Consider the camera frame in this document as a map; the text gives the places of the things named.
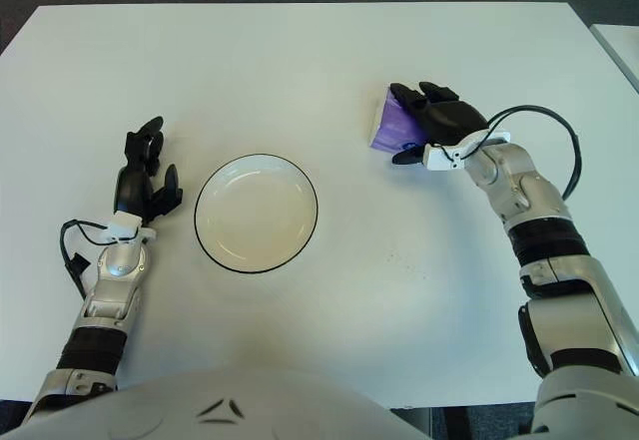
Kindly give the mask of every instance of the white table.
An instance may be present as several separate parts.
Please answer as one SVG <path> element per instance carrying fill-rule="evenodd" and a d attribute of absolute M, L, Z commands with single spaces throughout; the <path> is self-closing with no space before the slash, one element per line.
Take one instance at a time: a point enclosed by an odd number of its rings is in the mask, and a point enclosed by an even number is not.
<path fill-rule="evenodd" d="M 0 58 L 0 398 L 33 398 L 80 308 L 61 223 L 108 219 L 126 132 L 163 115 L 184 203 L 153 223 L 121 386 L 257 364 L 319 371 L 385 406 L 532 400 L 526 296 L 483 192 L 366 144 L 384 86 L 424 79 L 487 116 L 540 104 L 572 123 L 584 173 L 569 205 L 638 322 L 639 97 L 568 5 L 44 7 Z M 563 189 L 563 130 L 535 115 L 505 126 Z M 209 174 L 249 153 L 293 161 L 319 197 L 309 245 L 259 275 L 215 265 L 193 227 Z"/>
<path fill-rule="evenodd" d="M 639 92 L 639 26 L 593 24 L 590 31 Z"/>

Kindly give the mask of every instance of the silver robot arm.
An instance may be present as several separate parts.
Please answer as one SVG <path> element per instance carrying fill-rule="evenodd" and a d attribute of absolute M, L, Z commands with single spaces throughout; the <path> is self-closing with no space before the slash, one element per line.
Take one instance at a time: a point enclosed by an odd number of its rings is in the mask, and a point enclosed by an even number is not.
<path fill-rule="evenodd" d="M 600 431 L 605 438 L 636 438 L 637 330 L 559 191 L 524 149 L 494 142 L 449 167 L 465 168 L 486 192 L 521 265 L 530 300 L 519 309 L 519 324 L 528 358 L 544 377 L 531 432 L 547 432 L 544 438 L 598 438 Z M 461 150 L 475 147 L 470 142 Z M 428 151 L 426 165 L 429 155 L 435 159 Z"/>
<path fill-rule="evenodd" d="M 49 372 L 24 423 L 117 389 L 115 373 L 140 305 L 149 268 L 143 241 L 155 231 L 117 211 L 103 238 L 98 280 L 85 298 L 57 368 Z"/>

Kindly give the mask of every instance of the plate rim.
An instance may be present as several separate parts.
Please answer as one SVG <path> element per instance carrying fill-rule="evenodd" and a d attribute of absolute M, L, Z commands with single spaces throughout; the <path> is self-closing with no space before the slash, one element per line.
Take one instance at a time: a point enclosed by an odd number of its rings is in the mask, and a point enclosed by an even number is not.
<path fill-rule="evenodd" d="M 232 267 L 229 267 L 227 265 L 224 265 L 223 263 L 221 263 L 220 261 L 218 261 L 212 255 L 209 254 L 209 252 L 207 251 L 207 248 L 204 247 L 204 244 L 202 243 L 202 240 L 200 239 L 200 234 L 198 233 L 198 223 L 197 223 L 196 215 L 198 213 L 198 205 L 200 204 L 200 198 L 202 197 L 202 193 L 204 192 L 205 187 L 209 184 L 209 181 L 215 176 L 215 174 L 217 174 L 219 171 L 221 171 L 223 168 L 225 168 L 229 164 L 234 163 L 235 161 L 239 161 L 240 159 L 243 159 L 243 158 L 250 158 L 252 156 L 268 156 L 268 157 L 271 157 L 271 158 L 278 158 L 278 159 L 281 159 L 282 161 L 285 161 L 285 162 L 291 164 L 294 168 L 296 168 L 298 171 L 300 171 L 302 173 L 302 175 L 307 179 L 307 181 L 309 181 L 309 185 L 311 186 L 311 190 L 313 191 L 313 197 L 314 197 L 314 199 L 316 201 L 316 218 L 315 218 L 315 221 L 313 222 L 313 228 L 311 229 L 311 233 L 309 234 L 309 238 L 307 238 L 307 241 L 304 242 L 304 245 L 302 245 L 300 247 L 300 249 L 294 255 L 292 255 L 290 258 L 288 258 L 287 260 L 285 260 L 282 263 L 279 263 L 278 265 L 275 265 L 275 266 L 269 267 L 269 268 L 265 268 L 263 270 L 238 270 L 236 268 L 232 268 Z M 213 173 L 205 180 L 204 184 L 202 185 L 202 188 L 200 189 L 200 192 L 198 193 L 198 198 L 196 199 L 196 206 L 193 209 L 193 228 L 195 229 L 196 239 L 198 240 L 198 244 L 200 245 L 200 248 L 202 249 L 202 251 L 207 255 L 207 257 L 210 260 L 215 262 L 220 267 L 223 267 L 226 270 L 230 270 L 231 272 L 257 274 L 257 273 L 270 272 L 271 270 L 275 270 L 276 268 L 280 268 L 283 265 L 289 263 L 294 258 L 296 258 L 298 255 L 300 255 L 300 252 L 302 252 L 306 248 L 306 246 L 309 244 L 309 242 L 311 241 L 311 237 L 313 237 L 313 234 L 316 231 L 316 226 L 318 225 L 318 218 L 319 217 L 320 217 L 320 201 L 318 200 L 318 193 L 316 192 L 316 187 L 313 185 L 313 182 L 311 181 L 311 178 L 309 178 L 309 176 L 307 176 L 307 173 L 305 173 L 302 170 L 302 168 L 300 168 L 300 166 L 298 166 L 296 163 L 294 163 L 292 161 L 289 161 L 288 159 L 283 158 L 282 156 L 278 156 L 276 154 L 253 153 L 253 154 L 245 154 L 243 156 L 239 156 L 237 158 L 231 159 L 230 161 L 222 164 L 217 169 L 215 169 L 213 171 Z"/>

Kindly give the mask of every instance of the tissue box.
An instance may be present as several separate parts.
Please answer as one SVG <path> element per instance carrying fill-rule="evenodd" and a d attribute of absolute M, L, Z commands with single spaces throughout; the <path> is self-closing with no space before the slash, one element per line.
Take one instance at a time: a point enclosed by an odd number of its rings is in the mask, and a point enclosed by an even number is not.
<path fill-rule="evenodd" d="M 370 132 L 370 146 L 396 154 L 415 146 L 423 146 L 427 135 L 403 107 L 390 89 L 379 104 Z"/>

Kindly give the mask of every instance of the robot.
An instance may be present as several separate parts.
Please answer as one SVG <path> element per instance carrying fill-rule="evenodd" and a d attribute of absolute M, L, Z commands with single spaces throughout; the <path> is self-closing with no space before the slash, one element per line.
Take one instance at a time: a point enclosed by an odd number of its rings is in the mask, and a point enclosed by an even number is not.
<path fill-rule="evenodd" d="M 564 202 L 581 169 L 576 135 L 569 129 L 576 162 L 562 197 L 526 151 L 497 129 L 512 112 L 552 112 L 518 107 L 487 122 L 448 88 L 432 83 L 420 88 L 422 93 L 390 86 L 430 138 L 425 146 L 395 155 L 393 162 L 466 170 L 501 220 L 530 298 L 519 309 L 519 324 L 528 359 L 543 380 L 530 433 L 516 438 L 639 438 L 639 336 Z M 128 164 L 118 176 L 109 224 L 65 224 L 102 229 L 98 280 L 86 294 L 56 369 L 7 440 L 427 438 L 374 402 L 297 372 L 227 368 L 117 390 L 116 370 L 151 260 L 147 241 L 156 237 L 149 223 L 182 199 L 175 166 L 168 168 L 162 189 L 154 193 L 151 187 L 161 128 L 162 119 L 156 118 L 138 133 L 128 133 Z M 84 294 L 80 274 L 88 261 L 66 254 L 64 229 L 65 264 Z"/>

